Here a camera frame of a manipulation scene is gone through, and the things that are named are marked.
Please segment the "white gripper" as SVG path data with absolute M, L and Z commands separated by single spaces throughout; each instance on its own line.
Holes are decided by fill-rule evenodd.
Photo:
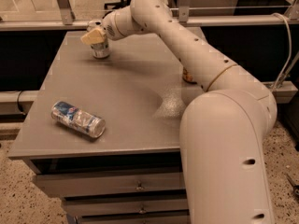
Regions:
M 107 37 L 111 40 L 123 39 L 123 35 L 120 33 L 116 26 L 116 12 L 107 13 L 102 19 L 102 26 L 92 28 L 80 39 L 86 45 L 101 44 L 107 40 Z

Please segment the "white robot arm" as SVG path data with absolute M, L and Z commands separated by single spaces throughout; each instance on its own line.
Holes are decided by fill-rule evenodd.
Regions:
M 263 140 L 277 118 L 273 93 L 172 18 L 161 0 L 131 0 L 81 40 L 155 33 L 203 90 L 185 109 L 180 154 L 192 224 L 275 224 Z

